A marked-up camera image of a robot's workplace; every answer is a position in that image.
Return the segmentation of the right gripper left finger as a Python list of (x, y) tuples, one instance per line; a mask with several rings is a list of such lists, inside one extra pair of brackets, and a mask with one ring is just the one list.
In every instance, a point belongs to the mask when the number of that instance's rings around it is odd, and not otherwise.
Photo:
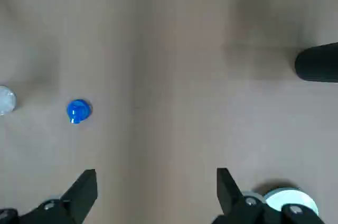
[(96, 171), (85, 170), (60, 198), (47, 200), (24, 215), (14, 208), (1, 209), (1, 223), (83, 223), (96, 199)]

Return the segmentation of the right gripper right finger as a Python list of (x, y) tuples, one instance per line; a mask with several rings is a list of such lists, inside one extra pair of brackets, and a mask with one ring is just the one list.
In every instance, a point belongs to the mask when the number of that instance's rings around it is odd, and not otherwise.
[(242, 193), (227, 168), (217, 169), (222, 215), (214, 223), (323, 223), (314, 200), (298, 188), (282, 187), (261, 195)]

